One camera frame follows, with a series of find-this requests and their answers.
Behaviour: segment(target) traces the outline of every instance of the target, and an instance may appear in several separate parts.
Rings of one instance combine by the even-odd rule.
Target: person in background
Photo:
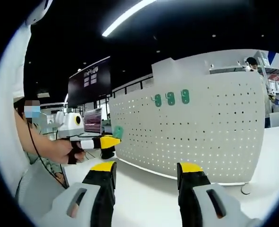
[[[248,63],[251,71],[258,71],[258,62],[255,58],[249,57],[246,59],[246,62]],[[271,111],[271,100],[270,100],[270,95],[271,90],[266,82],[266,79],[260,75],[261,78],[261,84],[262,84],[262,89],[263,89],[263,94],[264,94],[264,107],[265,107],[265,128],[270,128],[271,127],[271,121],[270,121],[270,113]]]
[[[24,104],[19,105],[16,108],[16,110],[17,110],[17,113],[19,114],[19,116],[24,120],[24,122],[29,123],[29,127],[31,129],[35,129],[37,131],[38,126],[36,124],[32,123],[32,119],[26,119],[26,117],[25,117]],[[27,157],[29,159],[29,163],[31,165],[34,164],[36,161],[40,161],[37,154],[32,154],[32,153],[28,153],[28,152],[25,152],[25,154],[27,155]],[[55,175],[55,177],[58,179],[58,181],[60,181],[62,184],[65,184],[64,175],[61,172],[60,165],[55,162],[52,162],[51,160],[49,160],[47,158],[43,158],[43,157],[42,157],[42,161],[43,161],[44,165],[47,167],[47,169]]]

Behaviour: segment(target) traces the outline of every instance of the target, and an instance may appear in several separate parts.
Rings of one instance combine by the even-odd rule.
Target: white sleeve
[[[30,26],[23,24],[15,34],[15,69],[13,84],[13,100],[14,102],[24,97],[24,64],[28,43],[31,37]]]

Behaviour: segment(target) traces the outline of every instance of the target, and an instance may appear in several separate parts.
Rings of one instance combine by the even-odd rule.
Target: yellow robot eye
[[[74,120],[76,125],[79,125],[81,123],[81,118],[79,116],[76,116]]]

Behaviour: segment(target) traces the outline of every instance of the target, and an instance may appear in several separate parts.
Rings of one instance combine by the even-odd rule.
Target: white perforated wall
[[[181,91],[190,101],[182,102]],[[175,104],[165,94],[173,92]],[[157,107],[151,97],[161,96]],[[110,101],[112,127],[124,128],[118,157],[177,176],[177,162],[199,164],[212,182],[251,180],[264,133],[260,77],[233,72],[163,84]]]

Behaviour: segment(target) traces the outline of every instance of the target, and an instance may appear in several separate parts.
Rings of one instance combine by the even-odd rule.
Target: hand
[[[68,154],[72,149],[71,142],[69,140],[55,140],[54,150],[52,151],[50,159],[56,163],[67,164],[68,163]],[[77,153],[74,157],[78,161],[82,161],[85,157],[85,152]]]
[[[59,182],[62,184],[65,183],[64,175],[62,173],[55,173],[55,177],[58,179]]]

